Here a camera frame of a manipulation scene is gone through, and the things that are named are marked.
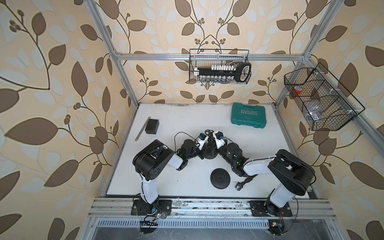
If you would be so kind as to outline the black microphone stand pole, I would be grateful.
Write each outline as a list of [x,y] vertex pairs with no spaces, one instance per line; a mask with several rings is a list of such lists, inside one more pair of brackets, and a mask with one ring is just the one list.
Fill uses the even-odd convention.
[[206,130],[205,131],[205,134],[208,137],[206,144],[208,144],[208,148],[211,150],[213,150],[216,147],[216,142],[215,142],[215,138],[214,138],[213,133],[214,133],[213,130]]

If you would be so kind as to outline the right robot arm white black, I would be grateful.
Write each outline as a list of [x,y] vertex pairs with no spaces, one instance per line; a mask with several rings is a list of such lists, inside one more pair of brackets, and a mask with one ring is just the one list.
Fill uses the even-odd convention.
[[228,144],[221,140],[217,149],[220,156],[230,164],[232,171],[246,178],[236,185],[238,190],[258,175],[274,175],[280,181],[262,207],[262,211],[269,216],[284,215],[283,209],[287,203],[296,196],[304,196],[315,177],[315,170],[311,166],[284,149],[273,157],[254,160],[245,158],[236,143]]

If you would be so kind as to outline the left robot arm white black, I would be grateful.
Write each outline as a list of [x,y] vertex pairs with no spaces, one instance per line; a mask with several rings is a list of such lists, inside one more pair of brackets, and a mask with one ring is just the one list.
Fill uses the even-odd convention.
[[162,211],[159,203],[157,177],[166,166],[171,166],[177,171],[183,170],[188,160],[202,155],[202,148],[207,140],[197,138],[187,139],[181,148],[173,151],[171,148],[154,140],[133,159],[136,172],[141,177],[141,193],[138,201],[134,202],[132,215],[154,216]]

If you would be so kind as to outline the black round stand base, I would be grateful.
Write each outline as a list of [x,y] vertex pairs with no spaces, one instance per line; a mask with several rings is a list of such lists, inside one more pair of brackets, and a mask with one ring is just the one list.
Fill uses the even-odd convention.
[[205,146],[202,148],[203,158],[212,160],[218,155],[218,149],[216,146]]

